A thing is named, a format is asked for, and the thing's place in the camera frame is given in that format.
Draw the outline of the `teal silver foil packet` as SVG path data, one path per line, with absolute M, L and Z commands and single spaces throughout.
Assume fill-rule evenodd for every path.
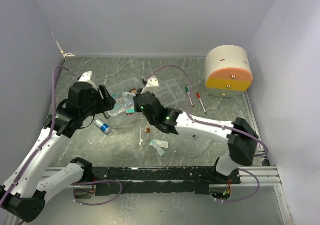
M 135 97 L 136 97 L 136 94 L 131 92 L 124 92 L 122 94 L 126 115 L 133 115 L 136 112 L 135 101 L 134 101 Z

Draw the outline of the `teal blister pack bag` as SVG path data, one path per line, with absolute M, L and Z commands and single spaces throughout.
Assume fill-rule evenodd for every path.
M 116 100 L 115 107 L 112 111 L 113 113 L 118 113 L 125 107 L 123 97 L 118 93 L 113 93 L 111 96 Z

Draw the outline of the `clear plastic medicine box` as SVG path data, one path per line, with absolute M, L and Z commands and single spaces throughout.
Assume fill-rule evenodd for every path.
M 115 85 L 107 87 L 109 94 L 116 100 L 114 109 L 108 111 L 110 119 L 115 125 L 120 125 L 122 123 L 126 123 L 127 121 L 135 120 L 139 116 L 138 114 L 134 113 L 132 115 L 126 113 L 123 93 L 130 92 L 132 89 L 138 90 L 140 88 L 143 88 L 143 84 L 136 77 L 126 79 Z

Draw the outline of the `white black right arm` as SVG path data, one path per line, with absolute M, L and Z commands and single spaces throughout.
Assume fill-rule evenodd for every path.
M 164 106 L 157 97 L 161 88 L 158 79 L 151 76 L 142 87 L 134 86 L 132 91 L 115 92 L 109 88 L 109 92 L 123 107 L 123 113 L 142 113 L 151 126 L 164 134 L 194 135 L 227 145 L 227 152 L 215 165 L 218 174 L 226 177 L 239 167 L 252 166 L 259 137 L 245 119 L 211 120 Z

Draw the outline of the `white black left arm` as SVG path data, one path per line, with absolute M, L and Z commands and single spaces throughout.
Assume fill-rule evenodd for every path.
M 34 221 L 54 196 L 68 186 L 94 180 L 93 165 L 76 157 L 51 178 L 43 178 L 52 159 L 84 121 L 115 106 L 104 85 L 97 86 L 92 71 L 83 73 L 48 116 L 44 127 L 22 164 L 0 187 L 0 206 L 23 222 Z

